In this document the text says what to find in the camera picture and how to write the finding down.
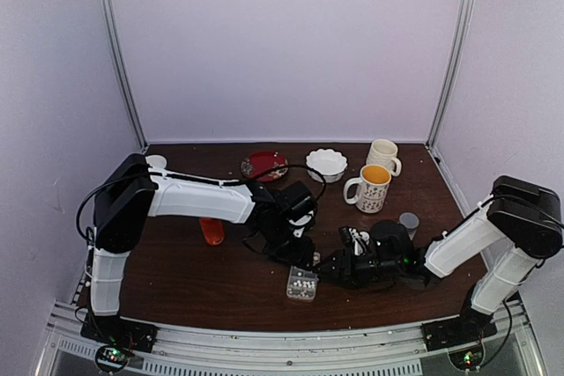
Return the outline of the clear plastic pill organizer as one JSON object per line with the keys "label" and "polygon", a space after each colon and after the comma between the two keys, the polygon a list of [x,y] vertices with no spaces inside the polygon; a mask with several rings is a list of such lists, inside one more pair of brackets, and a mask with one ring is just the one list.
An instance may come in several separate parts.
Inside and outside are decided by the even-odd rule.
{"label": "clear plastic pill organizer", "polygon": [[286,283],[286,296],[300,301],[313,301],[319,283],[318,275],[292,266]]}

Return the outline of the amber bottle grey cap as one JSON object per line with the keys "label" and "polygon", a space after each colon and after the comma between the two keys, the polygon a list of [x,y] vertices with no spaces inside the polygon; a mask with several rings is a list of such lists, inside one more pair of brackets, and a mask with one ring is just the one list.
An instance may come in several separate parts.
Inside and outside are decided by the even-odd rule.
{"label": "amber bottle grey cap", "polygon": [[413,240],[418,228],[419,218],[411,212],[404,212],[398,218],[398,223],[403,225],[408,233],[409,239]]}

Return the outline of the orange pill bottle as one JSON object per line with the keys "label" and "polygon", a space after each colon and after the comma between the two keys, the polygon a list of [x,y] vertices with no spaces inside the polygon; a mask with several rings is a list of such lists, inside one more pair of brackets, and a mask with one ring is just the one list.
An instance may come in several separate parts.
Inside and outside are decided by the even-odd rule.
{"label": "orange pill bottle", "polygon": [[224,227],[220,220],[201,217],[199,218],[199,224],[208,245],[215,247],[225,240]]}

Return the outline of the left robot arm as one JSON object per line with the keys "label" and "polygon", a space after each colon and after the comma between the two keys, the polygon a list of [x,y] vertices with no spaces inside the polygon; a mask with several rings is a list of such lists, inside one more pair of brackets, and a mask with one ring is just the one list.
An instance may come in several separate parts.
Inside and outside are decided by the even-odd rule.
{"label": "left robot arm", "polygon": [[263,236],[272,261],[307,269],[315,245],[307,231],[315,223],[317,201],[306,185],[267,188],[258,180],[217,180],[153,166],[130,154],[87,196],[94,201],[93,223],[79,232],[92,253],[90,308],[93,331],[108,344],[127,335],[120,311],[120,291],[130,252],[140,241],[149,217],[202,217],[246,225]]}

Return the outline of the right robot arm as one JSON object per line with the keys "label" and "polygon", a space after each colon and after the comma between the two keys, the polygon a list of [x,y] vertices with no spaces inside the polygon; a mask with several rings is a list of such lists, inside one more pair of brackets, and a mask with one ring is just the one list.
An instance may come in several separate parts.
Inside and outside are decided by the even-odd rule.
{"label": "right robot arm", "polygon": [[530,272],[563,248],[560,198],[549,188],[507,175],[498,177],[490,195],[452,230],[416,248],[404,225],[391,220],[368,231],[338,231],[343,248],[315,265],[317,275],[349,288],[388,279],[417,288],[449,276],[460,265],[499,240],[509,243],[493,269],[469,289],[452,335],[471,341],[501,303]]}

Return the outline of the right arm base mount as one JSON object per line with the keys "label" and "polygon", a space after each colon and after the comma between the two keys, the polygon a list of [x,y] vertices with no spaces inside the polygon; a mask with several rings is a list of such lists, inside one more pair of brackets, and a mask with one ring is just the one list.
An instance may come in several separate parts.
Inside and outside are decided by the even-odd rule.
{"label": "right arm base mount", "polygon": [[428,351],[476,343],[484,337],[497,334],[497,328],[493,324],[493,316],[472,309],[471,296],[472,294],[468,292],[457,317],[421,325]]}

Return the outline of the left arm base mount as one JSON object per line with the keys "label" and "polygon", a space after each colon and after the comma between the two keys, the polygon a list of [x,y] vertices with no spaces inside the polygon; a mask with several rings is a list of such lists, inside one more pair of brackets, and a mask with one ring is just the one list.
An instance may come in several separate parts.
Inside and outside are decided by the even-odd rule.
{"label": "left arm base mount", "polygon": [[127,350],[152,352],[158,329],[156,326],[123,319],[119,315],[98,316],[91,310],[86,313],[80,335],[111,346]]}

